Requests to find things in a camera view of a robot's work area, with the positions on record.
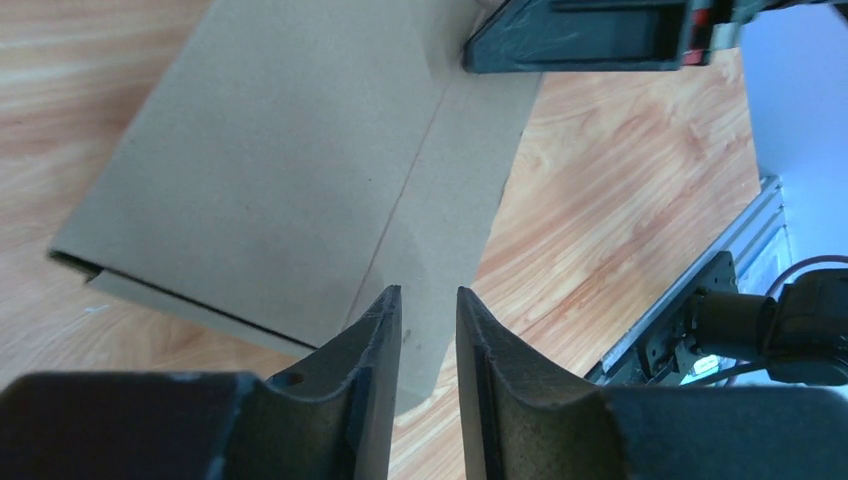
gray cardboard box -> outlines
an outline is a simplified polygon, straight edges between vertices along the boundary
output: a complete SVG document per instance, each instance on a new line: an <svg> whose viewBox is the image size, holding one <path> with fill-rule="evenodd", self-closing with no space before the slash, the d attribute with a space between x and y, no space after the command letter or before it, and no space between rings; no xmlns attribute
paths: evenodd
<svg viewBox="0 0 848 480"><path fill-rule="evenodd" d="M218 0L55 239L91 285L303 356L403 287L432 391L539 76L475 76L475 0Z"/></svg>

cable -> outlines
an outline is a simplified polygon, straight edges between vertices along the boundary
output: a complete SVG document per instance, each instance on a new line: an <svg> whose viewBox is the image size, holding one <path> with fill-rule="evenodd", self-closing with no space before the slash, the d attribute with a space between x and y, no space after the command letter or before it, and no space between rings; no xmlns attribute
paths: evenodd
<svg viewBox="0 0 848 480"><path fill-rule="evenodd" d="M807 268L807 267L810 267L810 266L813 266L813 265L818 265L820 263L845 263L845 264L848 264L848 256L846 256L846 255L818 255L816 257L810 257L806 260L801 260L800 262L795 263L794 265L787 268L783 273L781 273L780 276L778 276L777 279L774 281L774 283L771 284L769 289L766 291L765 295L767 297L777 297L777 294L780 292L781 287L783 287L783 284L785 284L786 281L789 280L789 277L791 277L792 275L795 275L796 273L798 273L800 270L802 270L804 268ZM736 363L734 363L732 367L730 367L730 368L728 368L727 370L724 370L724 371L725 372L731 372L731 371L734 371L734 370L736 370L740 367L746 366L746 365L750 365L750 364L746 364L742 360L736 360ZM732 387L736 383L736 380L738 379L738 375L741 375L742 373L748 373L748 372L739 372L739 373L730 375L729 377L727 377L727 382L724 383L724 386L725 387Z"/></svg>
<svg viewBox="0 0 848 480"><path fill-rule="evenodd" d="M743 373L751 373L759 370L765 370L767 367L768 363L765 359L751 363L737 364L728 368L727 370L722 370L720 372L713 373L712 375L707 375L704 378L695 380L694 382L687 383L686 385L684 385L684 387L703 387L720 382L724 379L730 381L731 378L736 378L737 376L742 375Z"/></svg>

wood grain surface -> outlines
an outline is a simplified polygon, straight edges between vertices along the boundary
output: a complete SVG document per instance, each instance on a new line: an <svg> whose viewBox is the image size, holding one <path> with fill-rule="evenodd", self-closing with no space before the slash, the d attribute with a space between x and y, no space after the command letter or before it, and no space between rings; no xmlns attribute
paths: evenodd
<svg viewBox="0 0 848 480"><path fill-rule="evenodd" d="M208 0L7 0L0 15L0 385L32 369L252 369L292 360L83 288L52 235ZM556 74L474 289L576 373L758 192L738 52L669 73ZM396 419L392 478L463 478L454 346Z"/></svg>

black cylinder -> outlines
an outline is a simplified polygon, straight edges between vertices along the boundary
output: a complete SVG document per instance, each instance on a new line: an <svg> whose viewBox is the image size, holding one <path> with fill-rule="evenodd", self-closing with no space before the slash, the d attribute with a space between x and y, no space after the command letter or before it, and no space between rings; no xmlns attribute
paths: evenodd
<svg viewBox="0 0 848 480"><path fill-rule="evenodd" d="M771 297L710 292L692 298L688 328L701 353L753 361L759 358Z"/></svg>

wooden table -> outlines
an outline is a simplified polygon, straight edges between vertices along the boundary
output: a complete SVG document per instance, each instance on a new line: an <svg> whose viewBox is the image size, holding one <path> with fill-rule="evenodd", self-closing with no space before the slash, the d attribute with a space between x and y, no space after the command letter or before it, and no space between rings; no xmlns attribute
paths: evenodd
<svg viewBox="0 0 848 480"><path fill-rule="evenodd" d="M208 0L7 0L0 15L0 385L32 369L250 369L292 359L82 287L44 258ZM758 192L738 52L670 73L555 74L473 288L585 373ZM394 478L462 478L451 345L398 417Z"/></svg>

